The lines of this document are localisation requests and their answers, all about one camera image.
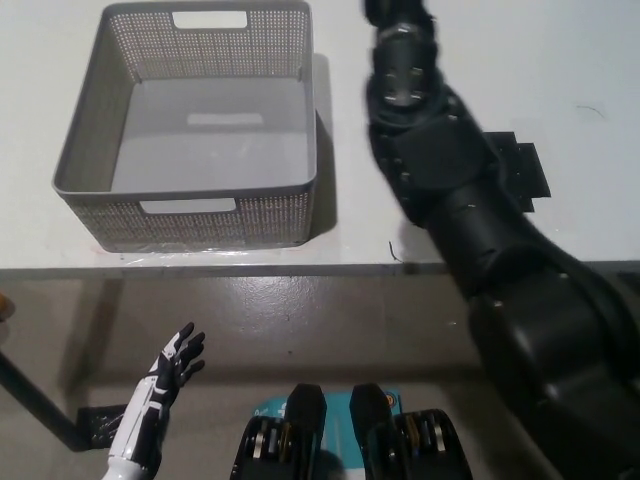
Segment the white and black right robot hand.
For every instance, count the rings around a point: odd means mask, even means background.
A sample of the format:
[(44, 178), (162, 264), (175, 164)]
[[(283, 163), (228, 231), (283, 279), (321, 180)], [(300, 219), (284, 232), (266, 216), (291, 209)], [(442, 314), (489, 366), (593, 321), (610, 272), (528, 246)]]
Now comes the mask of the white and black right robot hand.
[(376, 29), (407, 24), (433, 35), (434, 17), (420, 0), (364, 0), (364, 14)]

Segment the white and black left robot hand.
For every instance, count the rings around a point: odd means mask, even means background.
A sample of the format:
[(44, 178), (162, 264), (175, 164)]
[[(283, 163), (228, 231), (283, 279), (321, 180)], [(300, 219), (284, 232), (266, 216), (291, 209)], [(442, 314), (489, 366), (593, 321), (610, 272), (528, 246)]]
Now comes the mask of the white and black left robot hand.
[(108, 454), (108, 468), (125, 467), (133, 479), (152, 479), (161, 463), (170, 409), (180, 390), (203, 369), (205, 334), (190, 322), (163, 347), (140, 379)]

